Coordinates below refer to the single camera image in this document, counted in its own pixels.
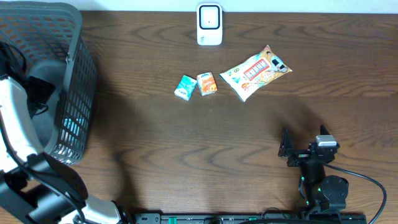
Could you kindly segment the orange tissue pack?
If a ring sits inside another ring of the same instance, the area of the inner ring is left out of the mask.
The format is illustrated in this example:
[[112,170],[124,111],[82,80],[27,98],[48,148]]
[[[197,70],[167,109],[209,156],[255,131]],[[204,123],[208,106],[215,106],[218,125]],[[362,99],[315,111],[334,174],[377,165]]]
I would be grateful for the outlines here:
[[214,76],[211,72],[197,75],[197,83],[201,96],[216,93],[218,90]]

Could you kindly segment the teal tissue pack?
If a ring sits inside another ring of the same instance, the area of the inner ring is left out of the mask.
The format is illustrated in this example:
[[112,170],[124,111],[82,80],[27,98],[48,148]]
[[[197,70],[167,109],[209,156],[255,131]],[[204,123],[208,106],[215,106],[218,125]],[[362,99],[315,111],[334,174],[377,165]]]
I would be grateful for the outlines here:
[[183,100],[189,101],[196,85],[197,81],[194,78],[184,75],[180,83],[177,85],[174,95]]

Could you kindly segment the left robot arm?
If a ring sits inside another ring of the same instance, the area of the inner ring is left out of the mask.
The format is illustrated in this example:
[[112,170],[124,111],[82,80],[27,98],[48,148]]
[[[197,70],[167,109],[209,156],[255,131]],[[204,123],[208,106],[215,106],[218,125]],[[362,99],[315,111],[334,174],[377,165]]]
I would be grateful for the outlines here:
[[83,155],[88,95],[68,94],[68,66],[50,59],[29,68],[1,43],[1,206],[23,223],[133,223],[71,168]]

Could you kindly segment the large yellow wipes packet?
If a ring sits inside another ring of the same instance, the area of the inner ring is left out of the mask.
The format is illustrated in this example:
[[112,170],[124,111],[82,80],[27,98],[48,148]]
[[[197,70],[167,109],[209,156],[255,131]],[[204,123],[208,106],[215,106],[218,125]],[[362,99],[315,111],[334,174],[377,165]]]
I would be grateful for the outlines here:
[[220,77],[245,102],[256,90],[291,71],[270,46],[266,45],[260,53],[220,73]]

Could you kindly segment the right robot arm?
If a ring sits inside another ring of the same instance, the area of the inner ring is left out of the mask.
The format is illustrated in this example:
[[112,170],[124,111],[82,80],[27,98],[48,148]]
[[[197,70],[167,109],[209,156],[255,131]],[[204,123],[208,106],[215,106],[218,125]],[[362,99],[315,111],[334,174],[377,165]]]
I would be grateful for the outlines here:
[[338,213],[346,208],[349,183],[337,175],[326,175],[325,166],[335,159],[340,145],[320,126],[320,134],[307,149],[294,148],[287,128],[282,129],[279,157],[287,158],[289,167],[299,167],[301,178],[298,190],[308,202],[307,215],[315,213]]

